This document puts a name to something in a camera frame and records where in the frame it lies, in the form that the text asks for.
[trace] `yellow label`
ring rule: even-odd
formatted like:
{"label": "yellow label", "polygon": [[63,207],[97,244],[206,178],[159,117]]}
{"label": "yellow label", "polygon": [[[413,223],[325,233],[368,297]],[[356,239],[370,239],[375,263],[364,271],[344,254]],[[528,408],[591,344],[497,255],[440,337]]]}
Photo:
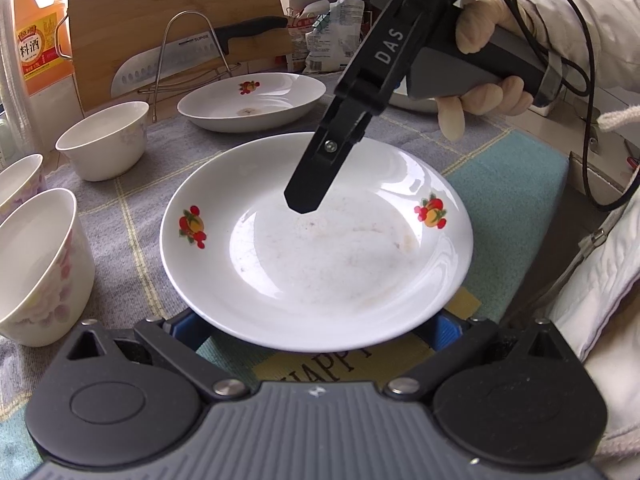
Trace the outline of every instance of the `yellow label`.
{"label": "yellow label", "polygon": [[[470,317],[480,306],[466,288],[461,287],[449,301],[447,310],[461,319]],[[379,386],[424,361],[433,350],[413,333],[370,348],[325,354],[279,352],[254,367],[261,381],[375,381]]]}
{"label": "yellow label", "polygon": [[57,24],[58,19],[54,12],[18,31],[18,52],[25,80],[28,81],[47,68],[63,62],[56,54]]}

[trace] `black cable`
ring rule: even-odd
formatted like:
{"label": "black cable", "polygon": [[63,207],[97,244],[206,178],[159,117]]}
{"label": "black cable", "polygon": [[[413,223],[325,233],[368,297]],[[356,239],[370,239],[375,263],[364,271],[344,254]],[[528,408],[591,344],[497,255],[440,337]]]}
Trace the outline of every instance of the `black cable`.
{"label": "black cable", "polygon": [[[513,17],[515,18],[516,22],[518,23],[518,26],[520,27],[520,29],[522,30],[522,33],[524,34],[525,39],[527,40],[527,43],[529,43],[534,53],[536,54],[536,57],[540,60],[540,62],[542,62],[543,65],[546,66],[548,64],[548,59],[547,59],[548,49],[544,47],[542,44],[540,44],[538,40],[536,40],[536,38],[533,37],[533,34],[531,33],[531,31],[527,28],[527,25],[524,23],[524,20],[520,15],[520,11],[518,10],[517,0],[504,0],[504,1],[508,5],[511,13],[513,14]],[[587,76],[585,71],[576,63],[574,63],[573,61],[567,58],[564,58],[564,57],[562,58],[563,64],[572,67],[582,76],[582,78],[585,81],[586,90],[578,91],[577,89],[574,88],[574,86],[569,84],[564,78],[562,78],[562,84],[564,84],[571,92],[573,92],[577,96],[580,96],[580,97],[588,96],[589,98],[588,106],[587,106],[586,129],[584,133],[584,144],[582,147],[582,182],[584,184],[584,192],[587,195],[587,198],[590,200],[591,203],[593,203],[593,205],[596,207],[597,210],[602,212],[610,212],[610,211],[614,211],[620,206],[625,205],[625,203],[631,200],[631,197],[633,196],[633,194],[636,192],[636,190],[638,190],[638,187],[640,187],[640,173],[636,175],[633,182],[631,183],[629,188],[622,194],[622,196],[610,204],[599,203],[594,198],[593,193],[591,192],[591,187],[589,185],[588,156],[589,156],[589,140],[591,138],[591,120],[593,118],[593,101],[595,98],[595,88],[596,88],[595,54],[593,52],[593,42],[591,41],[589,27],[587,26],[584,16],[582,15],[582,13],[580,12],[580,9],[578,8],[578,6],[575,4],[573,0],[567,0],[567,2],[571,6],[571,8],[574,10],[574,12],[578,17],[578,20],[580,21],[580,25],[582,26],[582,31],[584,33],[584,38],[587,43],[587,51],[589,54],[589,71],[590,71],[589,76]]]}

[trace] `gloved hand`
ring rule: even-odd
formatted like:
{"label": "gloved hand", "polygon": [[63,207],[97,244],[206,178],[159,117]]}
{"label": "gloved hand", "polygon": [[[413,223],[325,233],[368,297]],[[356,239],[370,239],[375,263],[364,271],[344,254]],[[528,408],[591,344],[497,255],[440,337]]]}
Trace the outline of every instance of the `gloved hand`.
{"label": "gloved hand", "polygon": [[[547,43],[545,31],[537,34],[534,23],[522,7],[518,7],[527,28],[542,44]],[[495,26],[523,37],[522,31],[504,0],[476,0],[466,5],[458,19],[456,43],[463,54],[478,52],[494,33]],[[520,115],[533,103],[533,96],[524,91],[524,81],[510,76],[500,85],[485,84],[460,97],[436,98],[438,123],[445,137],[458,140],[465,131],[464,111],[483,115],[494,111],[504,115]]]}

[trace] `wooden cutting board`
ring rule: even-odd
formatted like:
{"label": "wooden cutting board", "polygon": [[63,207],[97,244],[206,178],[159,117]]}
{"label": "wooden cutting board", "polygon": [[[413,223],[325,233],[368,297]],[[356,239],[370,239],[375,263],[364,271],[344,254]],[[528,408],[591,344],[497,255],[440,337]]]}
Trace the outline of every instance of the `wooden cutting board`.
{"label": "wooden cutting board", "polygon": [[[280,0],[68,0],[69,33],[78,94],[85,111],[110,102],[111,81],[130,57],[160,46],[169,20],[182,10],[198,10],[215,27],[260,16],[283,16]],[[207,30],[200,16],[174,22],[167,41]],[[265,59],[291,52],[286,29],[229,42],[230,62]],[[222,66],[209,61],[198,69]]]}

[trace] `plate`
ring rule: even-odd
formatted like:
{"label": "plate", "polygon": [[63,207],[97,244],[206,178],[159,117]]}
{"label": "plate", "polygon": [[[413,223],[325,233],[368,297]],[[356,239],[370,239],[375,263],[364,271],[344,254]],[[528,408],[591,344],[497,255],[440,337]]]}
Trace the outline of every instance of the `plate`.
{"label": "plate", "polygon": [[325,92],[324,83],[306,75],[241,75],[185,95],[178,103],[178,111],[212,132],[259,132],[298,120],[313,109]]}
{"label": "plate", "polygon": [[162,218],[164,270],[197,314],[267,348],[345,351],[409,332],[462,284],[466,209],[427,164],[365,138],[318,210],[295,213],[284,189],[312,135],[254,140],[189,176]]}
{"label": "plate", "polygon": [[403,110],[422,112],[425,114],[438,113],[438,105],[435,99],[411,99],[406,90],[406,78],[402,79],[400,86],[394,90],[389,99],[389,104]]}

